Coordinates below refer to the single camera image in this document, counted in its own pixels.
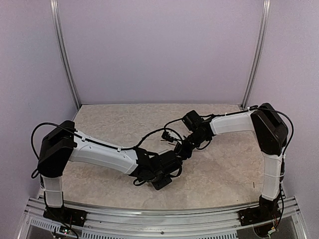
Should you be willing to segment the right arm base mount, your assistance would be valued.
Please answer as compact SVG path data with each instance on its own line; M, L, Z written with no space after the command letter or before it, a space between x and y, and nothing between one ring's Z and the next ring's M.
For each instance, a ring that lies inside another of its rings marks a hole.
M270 212L265 207L249 207L238 211L238 217L241 226L247 226L252 224L257 224L265 221L274 219L274 217L279 218L281 212L279 209L275 209Z

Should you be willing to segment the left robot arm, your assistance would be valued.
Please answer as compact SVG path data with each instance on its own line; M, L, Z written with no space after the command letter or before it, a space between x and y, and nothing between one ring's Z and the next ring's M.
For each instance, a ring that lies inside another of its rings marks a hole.
M78 131L70 120L53 125L41 143L37 170L43 179L45 202L50 213L63 222L70 216L64 206L62 175L69 161L111 168L134 177L136 186L150 182L160 190L180 175L182 160L174 151L150 152L139 145L124 148L107 144Z

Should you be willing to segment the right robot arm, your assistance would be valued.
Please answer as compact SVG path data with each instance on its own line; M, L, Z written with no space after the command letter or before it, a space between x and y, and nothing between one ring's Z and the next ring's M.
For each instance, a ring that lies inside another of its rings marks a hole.
M274 211L275 202L280 198L280 185L284 177L285 149L288 146L288 127L282 120L282 114L269 104L223 115L211 114L201 117L196 111L190 111L182 122L191 131L183 141L174 148L183 160L189 159L194 149L205 141L211 141L216 135L225 133L254 132L260 151L264 158L264 179L260 203L255 210L255 217L265 221Z

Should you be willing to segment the white paper box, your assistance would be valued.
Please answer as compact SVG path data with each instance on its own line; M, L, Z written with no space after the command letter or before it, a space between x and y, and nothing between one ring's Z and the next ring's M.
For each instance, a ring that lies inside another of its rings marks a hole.
M160 152L158 152L158 154L163 154L165 152L169 151L169 149L164 149L164 150L161 150Z

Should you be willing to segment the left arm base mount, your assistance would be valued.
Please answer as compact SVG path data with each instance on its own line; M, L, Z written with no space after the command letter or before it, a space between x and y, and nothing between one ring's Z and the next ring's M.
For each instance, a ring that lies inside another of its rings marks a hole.
M61 222L63 224L68 224L71 226L84 227L87 212L84 210L61 207L61 208L51 208L46 207L43 213L43 217Z

